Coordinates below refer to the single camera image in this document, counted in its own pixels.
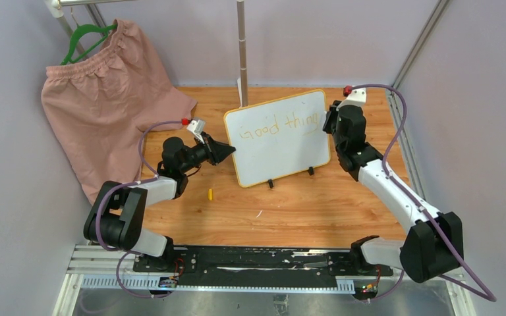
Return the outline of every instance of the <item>small whiteboard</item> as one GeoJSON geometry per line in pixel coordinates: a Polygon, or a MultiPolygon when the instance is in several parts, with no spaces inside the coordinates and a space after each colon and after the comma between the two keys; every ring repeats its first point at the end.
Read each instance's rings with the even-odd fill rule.
{"type": "Polygon", "coordinates": [[[314,90],[227,112],[224,124],[242,187],[281,178],[331,160],[325,92],[314,90]]]}

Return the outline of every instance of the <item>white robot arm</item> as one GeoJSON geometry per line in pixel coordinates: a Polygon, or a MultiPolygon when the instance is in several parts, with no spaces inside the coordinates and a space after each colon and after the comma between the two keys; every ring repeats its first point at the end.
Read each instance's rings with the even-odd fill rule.
{"type": "Polygon", "coordinates": [[[441,213],[402,182],[388,164],[387,170],[383,168],[382,154],[366,142],[366,119],[361,109],[366,102],[365,89],[351,93],[347,88],[347,98],[335,101],[327,112],[323,130],[333,136],[341,167],[378,196],[407,233],[404,241],[369,236],[352,243],[354,266],[361,271],[369,271],[374,265],[396,267],[416,282],[456,269],[459,262],[422,211],[428,211],[463,256],[460,218],[452,212],[441,213]]]}
{"type": "Polygon", "coordinates": [[[178,198],[188,183],[186,172],[199,168],[204,162],[217,165],[235,151],[234,147],[217,142],[203,132],[204,125],[204,121],[194,119],[187,126],[195,136],[194,147],[185,146],[178,137],[164,141],[162,161],[158,164],[155,179],[133,186],[114,181],[104,183],[84,224],[84,237],[98,242],[96,227],[98,215],[101,215],[99,235],[106,245],[144,253],[158,262],[173,262],[173,240],[142,227],[144,209],[178,198]],[[123,212],[116,215],[110,213],[111,209],[123,209],[123,212]]]}

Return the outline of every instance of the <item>pink shorts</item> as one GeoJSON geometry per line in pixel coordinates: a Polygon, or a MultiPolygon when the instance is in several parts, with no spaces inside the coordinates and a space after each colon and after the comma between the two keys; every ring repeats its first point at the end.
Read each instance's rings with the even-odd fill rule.
{"type": "MultiPolygon", "coordinates": [[[[133,22],[80,63],[47,68],[42,104],[84,193],[93,203],[107,180],[140,176],[138,139],[149,126],[190,119],[196,101],[175,89],[156,50],[133,22]]],[[[155,130],[174,130],[181,124],[155,130]]]]}

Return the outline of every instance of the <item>wooden table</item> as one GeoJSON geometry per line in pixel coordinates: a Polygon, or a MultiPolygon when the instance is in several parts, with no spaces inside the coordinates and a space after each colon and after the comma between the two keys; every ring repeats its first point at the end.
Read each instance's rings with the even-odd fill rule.
{"type": "MultiPolygon", "coordinates": [[[[227,143],[223,115],[239,107],[237,89],[179,89],[198,100],[195,115],[206,121],[205,132],[227,143]]],[[[250,88],[249,102],[256,104],[309,90],[313,89],[250,88]]],[[[344,99],[341,89],[324,91],[327,104],[344,99]]],[[[384,92],[368,90],[363,109],[368,121],[367,140],[383,153],[395,133],[384,92]]],[[[161,160],[162,143],[171,136],[194,144],[192,134],[185,129],[152,132],[145,145],[145,158],[151,165],[156,166],[161,160]]],[[[407,181],[398,146],[393,148],[389,163],[407,181]]],[[[148,169],[143,170],[143,178],[152,177],[148,169]]],[[[146,210],[144,226],[172,237],[176,244],[347,248],[351,242],[371,234],[405,237],[385,205],[342,170],[334,149],[331,162],[316,168],[314,176],[302,172],[280,178],[272,190],[267,184],[241,188],[232,159],[216,167],[204,163],[200,172],[190,177],[179,199],[146,210]],[[213,189],[213,201],[208,199],[209,188],[213,189]]]]}

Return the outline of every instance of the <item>gray wall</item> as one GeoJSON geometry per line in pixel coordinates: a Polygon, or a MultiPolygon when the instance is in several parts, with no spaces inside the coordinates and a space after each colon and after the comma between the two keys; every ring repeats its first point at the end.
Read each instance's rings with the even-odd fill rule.
{"type": "Polygon", "coordinates": [[[401,87],[429,200],[455,211],[465,255],[506,314],[506,1],[452,1],[401,87]]]}
{"type": "MultiPolygon", "coordinates": [[[[392,82],[437,0],[245,2],[250,84],[344,86],[392,82]]],[[[142,0],[100,8],[108,21],[139,23],[175,83],[235,84],[235,0],[142,0]]]]}
{"type": "Polygon", "coordinates": [[[42,111],[68,37],[39,0],[0,3],[0,315],[50,315],[89,203],[42,111]]]}

